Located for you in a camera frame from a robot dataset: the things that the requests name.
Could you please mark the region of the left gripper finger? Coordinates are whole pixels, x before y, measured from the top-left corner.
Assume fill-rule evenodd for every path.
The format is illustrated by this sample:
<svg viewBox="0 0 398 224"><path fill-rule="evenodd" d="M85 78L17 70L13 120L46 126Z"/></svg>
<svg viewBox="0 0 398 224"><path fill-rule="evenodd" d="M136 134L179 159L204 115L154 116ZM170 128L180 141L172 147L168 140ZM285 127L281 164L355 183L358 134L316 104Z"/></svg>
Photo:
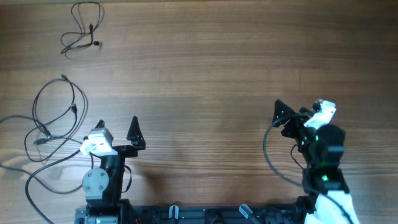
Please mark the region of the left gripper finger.
<svg viewBox="0 0 398 224"><path fill-rule="evenodd" d="M95 129L96 128L104 128L104 127L105 127L105 122L101 119L98 121L97 125L95 126ZM87 140L87 139L88 139L88 136L85 136L83 138L83 140Z"/></svg>
<svg viewBox="0 0 398 224"><path fill-rule="evenodd" d="M146 142L139 127L137 116L133 116L126 139L131 142L137 150L145 150Z"/></svg>

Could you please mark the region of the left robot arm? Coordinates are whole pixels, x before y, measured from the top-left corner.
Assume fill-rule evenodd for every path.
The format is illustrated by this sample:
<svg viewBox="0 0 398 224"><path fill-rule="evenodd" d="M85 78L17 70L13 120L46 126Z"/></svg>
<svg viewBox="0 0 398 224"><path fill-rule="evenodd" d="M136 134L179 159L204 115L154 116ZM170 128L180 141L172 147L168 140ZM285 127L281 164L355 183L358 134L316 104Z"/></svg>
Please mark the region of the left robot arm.
<svg viewBox="0 0 398 224"><path fill-rule="evenodd" d="M141 223L138 213L128 199L122 199L123 175L131 170L125 165L128 157L137 157L146 148L137 116L127 132L127 145L113 146L113 136L99 120L95 128L84 138L80 151L85 156L100 159L98 168L90 169L81 182L85 191L86 207L76 209L75 223Z"/></svg>

